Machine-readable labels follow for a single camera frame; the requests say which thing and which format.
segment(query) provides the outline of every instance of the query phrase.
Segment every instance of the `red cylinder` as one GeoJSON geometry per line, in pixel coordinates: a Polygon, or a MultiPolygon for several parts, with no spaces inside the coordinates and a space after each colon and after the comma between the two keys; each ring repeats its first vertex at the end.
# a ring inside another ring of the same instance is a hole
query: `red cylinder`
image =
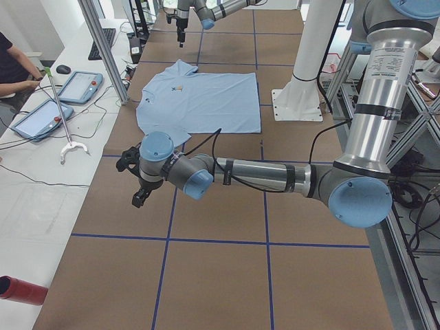
{"type": "Polygon", "coordinates": [[[0,298],[31,305],[42,305],[47,288],[10,276],[0,277],[0,298]]]}

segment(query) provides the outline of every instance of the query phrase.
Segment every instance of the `light blue shirt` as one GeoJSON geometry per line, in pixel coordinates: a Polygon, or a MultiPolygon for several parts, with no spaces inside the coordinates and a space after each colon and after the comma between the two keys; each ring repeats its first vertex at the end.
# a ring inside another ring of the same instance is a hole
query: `light blue shirt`
{"type": "Polygon", "coordinates": [[[137,124],[148,134],[163,131],[175,146],[189,133],[260,133],[255,74],[196,74],[198,67],[178,60],[142,89],[137,124]]]}

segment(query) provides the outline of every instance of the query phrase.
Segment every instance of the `blue joint cap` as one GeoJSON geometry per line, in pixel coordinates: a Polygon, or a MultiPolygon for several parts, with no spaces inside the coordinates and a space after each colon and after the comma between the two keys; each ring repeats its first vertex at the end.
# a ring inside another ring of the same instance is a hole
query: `blue joint cap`
{"type": "Polygon", "coordinates": [[[165,160],[173,151],[173,140],[164,132],[151,132],[145,135],[139,148],[140,157],[149,162],[165,160]]]}
{"type": "Polygon", "coordinates": [[[186,195],[193,199],[199,200],[206,193],[214,177],[207,170],[198,170],[191,175],[182,189],[186,195]]]}
{"type": "Polygon", "coordinates": [[[357,228],[371,227],[384,220],[392,204],[388,186],[372,177],[346,180],[329,198],[329,209],[335,218],[357,228]]]}
{"type": "Polygon", "coordinates": [[[400,14],[410,17],[411,19],[419,19],[427,21],[440,17],[440,1],[439,0],[389,0],[391,5],[400,14]]]}
{"type": "Polygon", "coordinates": [[[371,45],[369,43],[360,43],[358,41],[350,41],[350,50],[354,54],[368,55],[371,53],[371,45]]]}
{"type": "Polygon", "coordinates": [[[215,22],[212,19],[204,19],[203,21],[200,21],[200,23],[204,30],[212,29],[215,25],[215,22]]]}

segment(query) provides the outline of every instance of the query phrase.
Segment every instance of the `warning label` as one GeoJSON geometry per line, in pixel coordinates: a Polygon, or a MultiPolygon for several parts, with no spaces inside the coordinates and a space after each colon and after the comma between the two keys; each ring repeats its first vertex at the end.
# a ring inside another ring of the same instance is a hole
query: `warning label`
{"type": "Polygon", "coordinates": [[[397,80],[399,85],[410,82],[417,51],[412,48],[387,47],[374,49],[365,72],[364,80],[397,80]]]}

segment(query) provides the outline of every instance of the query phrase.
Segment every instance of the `white pillar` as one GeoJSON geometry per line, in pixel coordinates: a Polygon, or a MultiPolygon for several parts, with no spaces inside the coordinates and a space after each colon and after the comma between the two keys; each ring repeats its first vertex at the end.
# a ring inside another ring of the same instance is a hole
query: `white pillar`
{"type": "MultiPolygon", "coordinates": [[[[294,75],[314,79],[343,0],[311,0],[294,66],[294,75]]],[[[322,121],[316,80],[292,75],[284,89],[274,89],[275,120],[322,121]]]]}

